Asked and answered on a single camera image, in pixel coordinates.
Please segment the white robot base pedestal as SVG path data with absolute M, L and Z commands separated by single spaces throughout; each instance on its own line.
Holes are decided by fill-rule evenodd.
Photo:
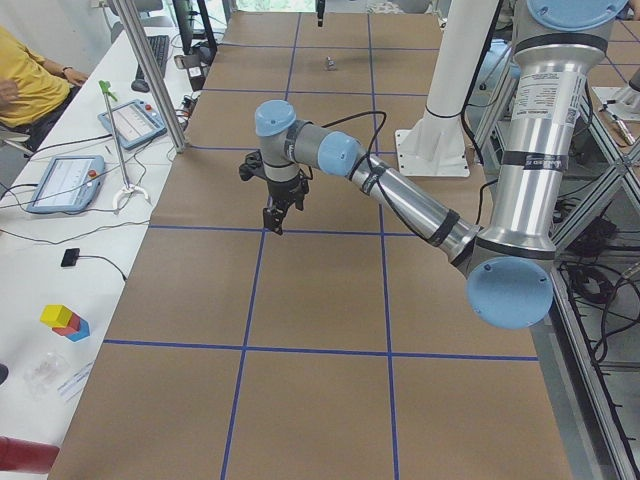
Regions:
M 411 129 L 395 132 L 398 164 L 403 175 L 469 176 L 463 109 L 499 11 L 498 0 L 451 3 L 424 115 Z

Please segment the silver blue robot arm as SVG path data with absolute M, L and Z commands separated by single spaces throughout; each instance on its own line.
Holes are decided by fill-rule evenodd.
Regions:
M 324 15 L 326 9 L 326 1 L 325 0 L 315 0 L 315 13 L 317 26 L 322 27 L 324 25 Z
M 520 76 L 490 222 L 462 219 L 422 191 L 417 174 L 452 177 L 465 167 L 461 119 L 501 5 L 450 5 L 422 118 L 398 132 L 392 168 L 355 138 L 297 117 L 283 100 L 255 113 L 258 150 L 240 165 L 243 180 L 263 179 L 265 227 L 280 233 L 290 207 L 309 191 L 306 167 L 343 177 L 389 208 L 415 235 L 446 253 L 466 278 L 466 296 L 485 322 L 533 325 L 553 300 L 556 248 L 549 229 L 588 72 L 605 56 L 622 1 L 518 1 L 513 58 Z

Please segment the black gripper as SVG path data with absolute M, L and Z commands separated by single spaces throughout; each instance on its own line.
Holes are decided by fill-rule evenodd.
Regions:
M 305 174 L 297 174 L 284 182 L 267 180 L 271 200 L 263 208 L 263 226 L 277 234 L 283 234 L 283 222 L 291 205 L 299 211 L 304 210 L 304 200 L 309 193 L 309 178 Z

